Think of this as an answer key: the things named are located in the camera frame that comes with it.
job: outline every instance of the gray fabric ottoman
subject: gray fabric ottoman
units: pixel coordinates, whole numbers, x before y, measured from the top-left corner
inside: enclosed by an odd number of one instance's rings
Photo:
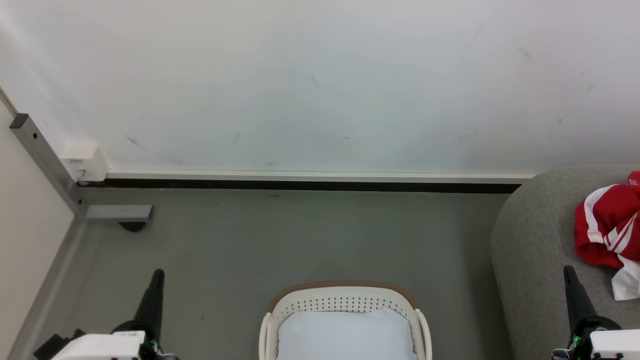
[[[540,174],[505,203],[491,254],[517,360],[549,359],[567,345],[563,266],[573,265],[598,314],[623,329],[640,328],[640,299],[615,301],[615,269],[591,266],[575,253],[575,208],[594,190],[621,184],[638,167],[581,167]]]

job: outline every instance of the white power outlet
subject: white power outlet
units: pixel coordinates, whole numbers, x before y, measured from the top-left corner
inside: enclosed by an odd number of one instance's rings
[[[68,144],[60,161],[74,181],[103,181],[109,166],[95,144]]]

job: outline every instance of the laundry basket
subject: laundry basket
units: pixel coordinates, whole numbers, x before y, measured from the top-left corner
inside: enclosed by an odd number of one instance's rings
[[[431,335],[424,315],[399,286],[374,281],[322,281],[287,288],[276,296],[262,320],[259,360],[276,360],[278,330],[297,311],[368,313],[387,307],[409,321],[417,360],[431,360]]]

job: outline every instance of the metal frame leg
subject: metal frame leg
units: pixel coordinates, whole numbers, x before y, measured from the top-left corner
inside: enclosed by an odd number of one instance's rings
[[[77,217],[119,222],[126,230],[136,233],[151,219],[152,205],[89,204],[28,114],[17,114],[10,128]]]

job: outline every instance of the red garment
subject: red garment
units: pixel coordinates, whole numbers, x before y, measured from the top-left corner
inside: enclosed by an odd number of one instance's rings
[[[616,269],[623,264],[618,254],[640,261],[640,171],[626,184],[601,188],[575,210],[575,250],[592,265]]]

